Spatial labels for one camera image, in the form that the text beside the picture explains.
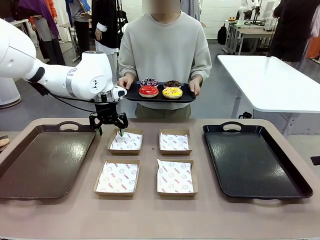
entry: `black bag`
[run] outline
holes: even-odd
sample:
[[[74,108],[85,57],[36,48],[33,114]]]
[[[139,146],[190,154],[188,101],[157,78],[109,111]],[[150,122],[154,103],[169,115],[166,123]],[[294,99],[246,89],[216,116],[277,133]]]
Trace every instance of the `black bag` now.
[[[225,45],[227,41],[227,28],[225,27],[225,24],[220,28],[218,31],[218,43],[221,45]]]

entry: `hand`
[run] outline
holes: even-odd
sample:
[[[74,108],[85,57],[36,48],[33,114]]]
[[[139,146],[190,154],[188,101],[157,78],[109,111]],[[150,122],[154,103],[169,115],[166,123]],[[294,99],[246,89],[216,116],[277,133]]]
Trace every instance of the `hand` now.
[[[95,29],[95,37],[98,41],[102,39],[102,32],[99,30],[99,28]]]
[[[190,91],[193,92],[196,96],[199,96],[200,94],[200,84],[202,82],[202,76],[197,74],[190,82],[189,82],[189,88]]]
[[[120,87],[129,90],[133,82],[133,78],[128,74],[124,77],[119,78],[118,84]]]

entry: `brown paper tray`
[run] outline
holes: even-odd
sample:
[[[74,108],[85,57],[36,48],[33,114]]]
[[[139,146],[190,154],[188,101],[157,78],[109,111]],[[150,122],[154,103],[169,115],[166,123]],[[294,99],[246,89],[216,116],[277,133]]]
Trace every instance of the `brown paper tray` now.
[[[62,129],[73,125],[77,130]],[[0,198],[57,199],[66,195],[95,137],[89,125],[36,126],[0,165]]]
[[[142,148],[142,142],[141,142],[140,149],[138,149],[138,150],[115,150],[115,149],[110,149],[111,144],[114,141],[118,131],[119,131],[119,129],[116,129],[116,128],[113,130],[113,132],[111,134],[111,137],[110,137],[110,140],[109,140],[108,148],[107,148],[108,151],[111,154],[115,154],[115,155],[124,155],[124,154],[125,155],[126,154],[128,154],[128,155],[138,155],[140,150],[141,150],[141,148]],[[139,134],[139,135],[142,136],[142,141],[144,140],[144,138],[143,138],[143,132],[144,132],[143,129],[126,128],[124,131],[127,132],[127,133],[131,133],[131,134]]]
[[[136,164],[136,165],[138,165],[138,170],[137,170],[136,177],[135,177],[135,184],[134,184],[134,191],[133,192],[102,192],[102,191],[97,191],[98,182],[99,182],[102,170],[104,169],[106,162],[113,163],[113,164]],[[135,191],[137,189],[139,169],[140,169],[140,160],[107,159],[107,160],[105,160],[105,162],[103,163],[103,165],[101,167],[101,170],[99,171],[98,177],[97,177],[95,184],[94,184],[94,187],[93,187],[93,191],[100,196],[128,196],[128,197],[132,197],[135,194]]]
[[[161,133],[162,134],[170,134],[170,135],[187,135],[188,136],[188,145],[189,150],[161,150]],[[190,131],[188,128],[182,128],[182,129],[160,129],[159,133],[159,149],[160,153],[162,155],[190,155],[192,152],[192,144],[191,144],[191,137],[190,137]]]
[[[170,192],[170,193],[168,193],[168,192],[157,191],[157,193],[160,196],[193,197],[198,193],[198,191],[199,191],[198,180],[197,180],[195,163],[194,163],[193,160],[189,160],[189,159],[159,159],[159,160],[164,161],[164,162],[176,162],[176,163],[189,163],[189,164],[191,164],[191,177],[192,177],[192,185],[193,185],[193,192],[190,192],[190,193],[173,193],[173,192]],[[156,181],[156,189],[158,190],[158,181]]]

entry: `purple cloth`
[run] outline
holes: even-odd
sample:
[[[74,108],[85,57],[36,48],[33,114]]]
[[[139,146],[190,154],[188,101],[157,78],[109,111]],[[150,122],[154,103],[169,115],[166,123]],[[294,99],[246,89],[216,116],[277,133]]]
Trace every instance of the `purple cloth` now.
[[[50,27],[53,35],[58,39],[59,31],[47,6],[46,0],[20,0],[18,7],[32,10],[38,15],[44,17]]]

